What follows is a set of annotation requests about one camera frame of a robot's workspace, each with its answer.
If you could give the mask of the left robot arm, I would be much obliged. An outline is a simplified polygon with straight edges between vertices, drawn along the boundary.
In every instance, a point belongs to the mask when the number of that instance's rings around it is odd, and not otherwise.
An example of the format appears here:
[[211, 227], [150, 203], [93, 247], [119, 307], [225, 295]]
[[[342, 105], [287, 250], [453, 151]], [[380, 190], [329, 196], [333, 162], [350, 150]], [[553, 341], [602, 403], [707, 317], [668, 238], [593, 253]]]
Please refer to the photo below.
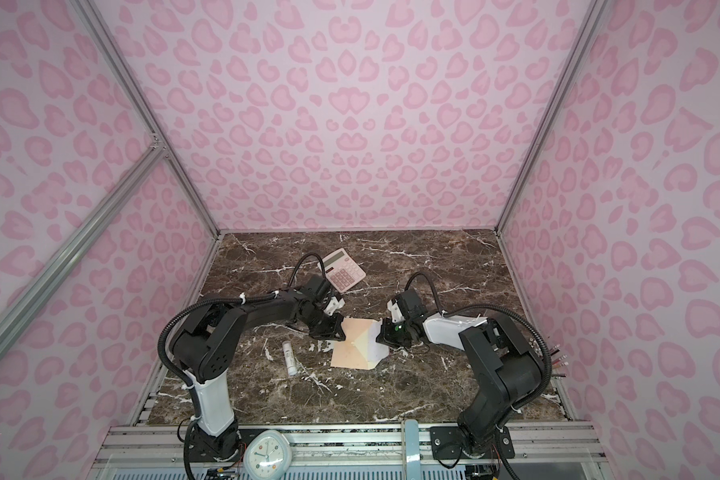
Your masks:
[[302, 323], [316, 340], [340, 341], [344, 299], [324, 277], [262, 296], [210, 298], [177, 313], [157, 340], [160, 362], [189, 391], [193, 415], [182, 441], [183, 461], [236, 461], [243, 440], [227, 384], [243, 333], [269, 323]]

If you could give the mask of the white glue stick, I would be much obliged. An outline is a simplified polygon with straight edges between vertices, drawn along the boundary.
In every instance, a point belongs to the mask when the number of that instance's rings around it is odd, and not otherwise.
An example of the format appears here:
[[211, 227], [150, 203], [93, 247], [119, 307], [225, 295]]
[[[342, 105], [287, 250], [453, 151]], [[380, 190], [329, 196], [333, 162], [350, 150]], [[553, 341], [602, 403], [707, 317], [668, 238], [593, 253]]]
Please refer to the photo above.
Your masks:
[[282, 344], [282, 350], [286, 364], [287, 374], [289, 377], [295, 377], [299, 373], [299, 367], [294, 355], [291, 342], [285, 341]]

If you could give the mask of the peach envelope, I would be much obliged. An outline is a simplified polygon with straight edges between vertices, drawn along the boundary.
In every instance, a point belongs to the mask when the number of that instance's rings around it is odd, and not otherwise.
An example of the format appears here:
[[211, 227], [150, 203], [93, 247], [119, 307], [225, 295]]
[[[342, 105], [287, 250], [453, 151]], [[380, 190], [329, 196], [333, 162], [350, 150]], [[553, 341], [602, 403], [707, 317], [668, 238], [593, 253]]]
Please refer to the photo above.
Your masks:
[[333, 343], [331, 366], [354, 370], [372, 370], [387, 358], [390, 348], [378, 343], [381, 333], [380, 321], [345, 318], [342, 328], [346, 338]]

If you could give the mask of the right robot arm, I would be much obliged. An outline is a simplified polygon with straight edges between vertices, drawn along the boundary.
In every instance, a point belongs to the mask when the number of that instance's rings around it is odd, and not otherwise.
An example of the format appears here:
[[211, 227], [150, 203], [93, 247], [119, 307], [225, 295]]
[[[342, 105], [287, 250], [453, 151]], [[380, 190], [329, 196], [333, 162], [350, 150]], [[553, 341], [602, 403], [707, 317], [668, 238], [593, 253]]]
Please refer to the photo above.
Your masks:
[[478, 385], [454, 427], [430, 429], [433, 458], [446, 468], [466, 457], [513, 458], [507, 423], [551, 380], [551, 354], [538, 330], [515, 312], [491, 304], [429, 311], [414, 289], [389, 300], [387, 310], [378, 343], [407, 348], [422, 341], [458, 349]]

